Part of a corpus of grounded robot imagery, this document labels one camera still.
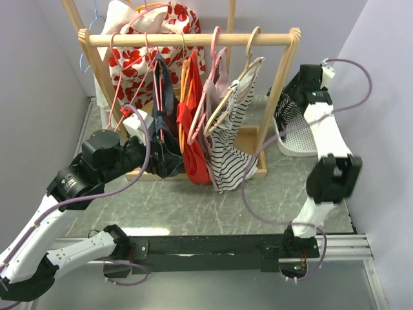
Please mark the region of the white perforated plastic basket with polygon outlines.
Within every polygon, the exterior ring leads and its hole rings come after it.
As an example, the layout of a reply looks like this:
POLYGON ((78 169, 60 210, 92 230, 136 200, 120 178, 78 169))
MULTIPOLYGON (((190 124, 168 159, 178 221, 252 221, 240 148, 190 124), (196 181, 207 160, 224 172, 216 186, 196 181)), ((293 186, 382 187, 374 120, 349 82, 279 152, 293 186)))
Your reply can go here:
POLYGON ((280 151, 290 157, 311 157, 317 155, 316 144, 312 132, 300 114, 286 127, 288 133, 278 138, 280 151))

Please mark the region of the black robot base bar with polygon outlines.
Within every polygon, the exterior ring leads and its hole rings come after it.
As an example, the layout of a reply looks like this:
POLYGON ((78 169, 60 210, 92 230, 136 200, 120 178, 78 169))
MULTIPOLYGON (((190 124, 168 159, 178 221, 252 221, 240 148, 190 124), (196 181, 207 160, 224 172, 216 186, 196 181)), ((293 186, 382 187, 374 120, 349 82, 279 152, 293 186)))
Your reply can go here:
POLYGON ((278 272, 280 259, 318 258, 314 237, 283 234, 131 236, 109 258, 151 272, 260 270, 278 272))

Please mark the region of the red tank top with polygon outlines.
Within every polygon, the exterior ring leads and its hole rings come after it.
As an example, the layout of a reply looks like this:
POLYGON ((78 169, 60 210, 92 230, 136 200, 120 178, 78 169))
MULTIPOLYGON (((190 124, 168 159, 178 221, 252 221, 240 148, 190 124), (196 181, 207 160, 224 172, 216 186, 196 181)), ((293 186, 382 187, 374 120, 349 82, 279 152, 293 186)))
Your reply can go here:
POLYGON ((183 79, 181 80, 176 123, 185 173, 192 183, 208 184, 211 180, 205 152, 198 137, 194 136, 195 130, 191 128, 203 90, 198 53, 195 50, 191 51, 188 59, 184 60, 181 77, 183 79))

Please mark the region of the navy blue tank top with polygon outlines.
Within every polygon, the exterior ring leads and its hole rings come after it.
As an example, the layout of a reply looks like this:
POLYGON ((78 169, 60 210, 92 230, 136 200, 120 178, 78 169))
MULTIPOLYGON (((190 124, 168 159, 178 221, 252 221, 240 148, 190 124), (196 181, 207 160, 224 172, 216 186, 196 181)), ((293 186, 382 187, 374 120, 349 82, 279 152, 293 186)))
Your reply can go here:
POLYGON ((162 87, 162 107, 161 112, 157 111, 156 106, 156 95, 155 90, 153 91, 153 109, 152 117, 155 121, 155 129, 152 134, 151 142, 153 141, 162 141, 159 137, 160 129, 163 129, 164 132, 164 141, 167 149, 174 154, 181 155, 178 142, 178 127, 176 123, 177 119, 177 106, 179 100, 176 98, 173 88, 172 76, 170 70, 166 65, 165 59, 160 55, 156 55, 158 61, 156 77, 161 79, 162 87))

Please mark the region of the wooden clothes rack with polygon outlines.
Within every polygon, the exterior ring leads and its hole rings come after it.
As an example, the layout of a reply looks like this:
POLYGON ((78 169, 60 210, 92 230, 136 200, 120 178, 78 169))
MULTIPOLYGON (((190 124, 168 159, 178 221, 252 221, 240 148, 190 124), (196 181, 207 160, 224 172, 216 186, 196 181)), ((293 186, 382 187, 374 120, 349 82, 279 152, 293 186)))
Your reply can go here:
MULTIPOLYGON (((81 16, 77 11, 76 4, 73 1, 62 2, 68 17, 70 18, 74 30, 77 32, 78 40, 83 48, 86 58, 88 59, 91 69, 94 72, 99 86, 103 92, 105 101, 112 106, 115 98, 115 89, 110 79, 108 65, 104 64, 101 59, 98 48, 110 46, 109 35, 92 35, 89 29, 84 27, 81 16)), ((250 34, 233 34, 231 32, 219 34, 216 45, 224 47, 246 46, 250 34)), ((235 140, 235 146, 249 154, 258 152, 257 171, 253 175, 255 179, 264 178, 267 174, 267 163, 265 153, 259 148, 263 145, 268 132, 268 127, 272 121, 272 115, 276 109, 277 101, 280 97, 283 84, 286 81, 290 71, 292 61, 294 60, 296 50, 301 39, 301 30, 293 27, 287 34, 258 34, 254 40, 255 46, 284 46, 284 52, 279 62, 278 70, 274 78, 272 90, 267 101, 263 120, 259 126, 243 125, 235 140)), ((190 46, 207 46, 211 45, 212 34, 149 34, 148 42, 155 47, 178 46, 181 43, 190 46)), ((119 104, 115 105, 114 116, 116 120, 121 119, 119 104)))

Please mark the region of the pale pink tank top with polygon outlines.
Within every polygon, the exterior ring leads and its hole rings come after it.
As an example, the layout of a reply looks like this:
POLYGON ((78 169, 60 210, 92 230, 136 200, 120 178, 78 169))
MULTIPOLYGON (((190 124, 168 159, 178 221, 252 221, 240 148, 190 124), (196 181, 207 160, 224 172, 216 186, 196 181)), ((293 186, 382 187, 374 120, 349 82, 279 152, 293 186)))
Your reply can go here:
POLYGON ((203 85, 201 99, 197 104, 187 138, 188 144, 198 142, 205 156, 210 154, 213 142, 210 136, 204 136, 203 131, 208 119, 227 93, 230 84, 227 72, 227 47, 219 52, 211 51, 211 54, 212 68, 203 85))

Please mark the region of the white black striped tank top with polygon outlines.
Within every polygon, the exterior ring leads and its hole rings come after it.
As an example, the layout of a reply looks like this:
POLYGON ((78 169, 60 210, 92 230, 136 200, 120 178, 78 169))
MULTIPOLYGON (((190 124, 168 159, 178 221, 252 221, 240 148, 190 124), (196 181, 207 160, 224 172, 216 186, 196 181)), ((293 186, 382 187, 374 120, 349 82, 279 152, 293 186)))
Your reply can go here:
POLYGON ((264 57, 257 57, 254 61, 258 62, 241 81, 231 82, 228 89, 232 88, 234 93, 227 100, 230 112, 210 135, 213 141, 210 167, 215 190, 220 194, 234 190, 242 182, 244 174, 246 178, 250 178, 257 171, 257 158, 235 148, 234 142, 243 124, 247 108, 254 98, 256 79, 264 60, 264 57))

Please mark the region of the dark striped tank top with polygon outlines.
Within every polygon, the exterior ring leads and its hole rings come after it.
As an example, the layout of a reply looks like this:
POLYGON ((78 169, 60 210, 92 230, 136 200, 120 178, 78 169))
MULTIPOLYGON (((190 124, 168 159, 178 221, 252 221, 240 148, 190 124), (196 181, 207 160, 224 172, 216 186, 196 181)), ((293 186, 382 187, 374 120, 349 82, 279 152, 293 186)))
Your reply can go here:
POLYGON ((278 131, 285 131, 287 125, 300 114, 300 108, 291 99, 289 93, 284 88, 281 91, 277 107, 273 114, 273 119, 278 131))

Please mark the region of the orange hanger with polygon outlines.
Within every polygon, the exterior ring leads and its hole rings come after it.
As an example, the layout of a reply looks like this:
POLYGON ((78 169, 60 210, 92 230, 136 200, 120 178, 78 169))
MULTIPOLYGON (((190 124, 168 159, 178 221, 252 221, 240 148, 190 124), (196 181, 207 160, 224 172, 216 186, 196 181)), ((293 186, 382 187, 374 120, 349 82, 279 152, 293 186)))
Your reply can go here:
POLYGON ((181 92, 180 102, 178 105, 178 134, 179 134, 179 148, 182 154, 185 152, 185 132, 188 123, 188 96, 191 95, 192 82, 188 84, 188 78, 190 75, 191 59, 183 61, 183 67, 181 71, 181 92))

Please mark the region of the pink plastic hanger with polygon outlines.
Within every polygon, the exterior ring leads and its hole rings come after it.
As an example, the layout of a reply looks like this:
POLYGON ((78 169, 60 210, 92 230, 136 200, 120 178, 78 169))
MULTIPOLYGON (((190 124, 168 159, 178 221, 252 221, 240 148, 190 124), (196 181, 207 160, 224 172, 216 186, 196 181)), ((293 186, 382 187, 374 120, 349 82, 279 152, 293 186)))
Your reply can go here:
POLYGON ((186 142, 192 145, 197 139, 204 119, 207 116, 207 93, 211 86, 218 88, 221 92, 224 90, 224 86, 228 85, 228 71, 227 71, 227 48, 222 48, 219 52, 215 51, 216 41, 218 35, 221 33, 219 26, 216 26, 213 34, 210 46, 210 58, 212 65, 209 76, 204 82, 201 99, 197 105, 195 116, 192 120, 190 130, 186 142))

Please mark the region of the red floral white dress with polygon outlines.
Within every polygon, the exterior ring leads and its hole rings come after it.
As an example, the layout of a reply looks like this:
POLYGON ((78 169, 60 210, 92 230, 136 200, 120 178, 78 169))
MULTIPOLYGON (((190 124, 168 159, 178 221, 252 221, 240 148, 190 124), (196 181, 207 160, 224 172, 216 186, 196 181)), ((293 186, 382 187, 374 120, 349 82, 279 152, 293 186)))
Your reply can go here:
MULTIPOLYGON (((111 1, 102 31, 118 34, 200 34, 196 13, 180 3, 152 7, 148 13, 138 12, 121 1, 111 1)), ((108 58, 108 68, 120 105, 133 101, 141 108, 152 101, 154 87, 149 61, 160 53, 172 76, 174 88, 180 86, 183 60, 197 52, 200 73, 206 72, 205 50, 202 46, 164 46, 157 48, 114 47, 108 58)))

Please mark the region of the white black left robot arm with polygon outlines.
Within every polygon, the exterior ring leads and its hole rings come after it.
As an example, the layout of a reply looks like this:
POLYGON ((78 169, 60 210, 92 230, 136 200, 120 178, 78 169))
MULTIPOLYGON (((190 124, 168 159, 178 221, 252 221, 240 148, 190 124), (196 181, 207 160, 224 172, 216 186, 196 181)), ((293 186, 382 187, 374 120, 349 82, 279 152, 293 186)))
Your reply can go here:
POLYGON ((183 159, 171 146, 167 139, 154 138, 146 147, 135 136, 122 144, 111 130, 98 130, 85 140, 81 152, 51 181, 25 228, 1 253, 1 299, 30 302, 58 278, 90 261, 127 258, 130 239, 117 225, 62 249, 50 247, 93 200, 107 195, 105 185, 112 180, 136 168, 160 178, 179 174, 183 159))

